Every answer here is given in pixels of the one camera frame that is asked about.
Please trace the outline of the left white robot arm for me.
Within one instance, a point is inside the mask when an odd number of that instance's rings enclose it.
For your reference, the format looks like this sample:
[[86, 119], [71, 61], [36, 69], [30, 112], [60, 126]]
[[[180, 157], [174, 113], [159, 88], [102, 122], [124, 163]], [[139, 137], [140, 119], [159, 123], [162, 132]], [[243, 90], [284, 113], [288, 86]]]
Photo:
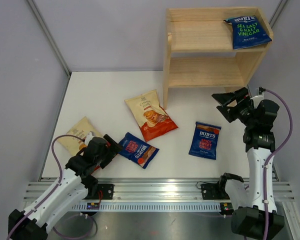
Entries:
[[64, 168], [58, 162], [59, 177], [30, 206], [15, 209], [8, 217], [9, 240], [45, 240], [56, 223], [84, 199], [100, 202], [110, 194], [107, 184], [98, 186], [92, 175], [104, 169], [123, 149], [109, 135], [89, 132], [84, 147], [72, 156]]

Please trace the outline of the blue Burts sea salt bag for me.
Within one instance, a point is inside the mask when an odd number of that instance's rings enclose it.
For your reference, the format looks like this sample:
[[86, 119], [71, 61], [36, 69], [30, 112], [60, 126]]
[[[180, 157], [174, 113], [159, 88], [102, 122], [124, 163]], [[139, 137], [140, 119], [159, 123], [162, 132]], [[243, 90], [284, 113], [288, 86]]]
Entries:
[[234, 50], [251, 48], [272, 41], [254, 15], [227, 18], [224, 22], [232, 26], [232, 48]]

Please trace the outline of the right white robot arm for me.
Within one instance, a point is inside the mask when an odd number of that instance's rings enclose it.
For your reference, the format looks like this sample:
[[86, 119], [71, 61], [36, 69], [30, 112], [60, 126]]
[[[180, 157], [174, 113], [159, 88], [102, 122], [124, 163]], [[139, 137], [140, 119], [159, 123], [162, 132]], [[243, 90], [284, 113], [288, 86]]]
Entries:
[[272, 168], [276, 147], [272, 132], [280, 106], [264, 98], [265, 88], [251, 97], [246, 87], [234, 92], [214, 93], [217, 109], [228, 122], [244, 125], [243, 142], [249, 164], [249, 184], [243, 178], [224, 173], [216, 183], [200, 185], [203, 199], [230, 199], [233, 213], [231, 231], [245, 238], [271, 240], [284, 227], [273, 197]]

